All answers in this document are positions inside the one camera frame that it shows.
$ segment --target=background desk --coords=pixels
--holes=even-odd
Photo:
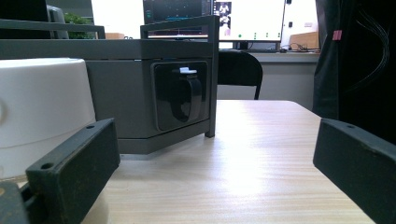
[[[122,157],[119,223],[373,223],[313,165],[320,118],[286,101],[219,101],[214,138]]]
[[[288,100],[312,109],[317,53],[251,53],[262,64],[260,100]],[[220,100],[251,100],[254,87],[219,86]]]

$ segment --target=black fabric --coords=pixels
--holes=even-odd
[[[262,65],[241,50],[219,50],[219,85],[256,86],[255,100],[262,86]]]
[[[326,27],[327,35],[315,72],[313,112],[355,124],[396,144],[392,7],[386,0],[317,0],[317,8],[318,26]],[[340,40],[332,40],[336,30],[342,31]]]

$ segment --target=white wall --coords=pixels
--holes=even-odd
[[[144,23],[142,0],[92,0],[92,10],[95,24],[105,26],[106,32],[140,38],[140,25]],[[317,29],[315,0],[292,0],[290,5],[285,6],[281,46],[289,44],[290,35],[314,32]]]

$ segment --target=table surface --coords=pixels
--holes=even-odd
[[[313,165],[320,117],[288,101],[218,101],[216,136],[122,155],[119,223],[373,223]]]

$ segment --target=black curtain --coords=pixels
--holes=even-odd
[[[317,12],[322,51],[313,111],[396,144],[396,13],[389,1],[317,0]]]

